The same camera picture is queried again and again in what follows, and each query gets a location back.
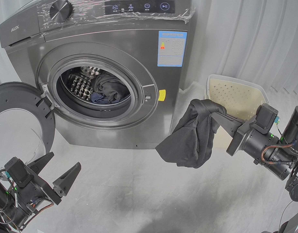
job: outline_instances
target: plastic wrap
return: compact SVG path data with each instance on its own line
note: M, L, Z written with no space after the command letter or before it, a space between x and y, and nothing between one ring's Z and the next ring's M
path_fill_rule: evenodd
M58 27L58 23L52 21L49 15L55 1L57 0L34 0L25 6L27 8L37 4L40 31L43 34ZM65 1L72 6L72 13L65 22L59 24L59 27L145 19L181 20L187 23L194 13L191 9L191 0Z

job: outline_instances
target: door glass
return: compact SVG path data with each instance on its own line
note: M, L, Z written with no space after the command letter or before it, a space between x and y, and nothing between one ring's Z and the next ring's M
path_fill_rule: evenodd
M33 114L22 109L0 113L0 169L12 157L28 164L45 154L42 128Z

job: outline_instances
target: aux logo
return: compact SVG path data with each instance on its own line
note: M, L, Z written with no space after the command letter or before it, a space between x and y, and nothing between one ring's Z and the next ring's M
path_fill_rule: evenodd
M15 30L17 30L19 28L19 26L17 25L17 26L15 26L14 28L12 28L11 29L11 32L13 32L13 31L15 31Z

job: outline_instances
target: floor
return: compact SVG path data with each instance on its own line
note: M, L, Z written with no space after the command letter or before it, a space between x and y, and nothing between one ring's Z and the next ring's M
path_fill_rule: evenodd
M180 94L175 121L202 88ZM268 92L279 110L280 128L298 105L298 95ZM73 166L81 173L61 204L45 210L26 233L260 233L278 230L284 208L291 201L280 181L244 152L231 157L213 149L201 168L164 162L155 150L112 150L69 145L56 132L55 156L41 172L47 182ZM286 209L285 222L298 212Z

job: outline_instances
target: laundry basket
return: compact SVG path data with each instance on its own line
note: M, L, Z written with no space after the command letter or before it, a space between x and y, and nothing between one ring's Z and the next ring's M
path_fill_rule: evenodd
M243 120L249 120L255 115L259 105L269 103L260 85L217 74L209 75L204 97L221 104L228 114ZM231 140L231 136L219 127L214 138L214 147L227 148Z

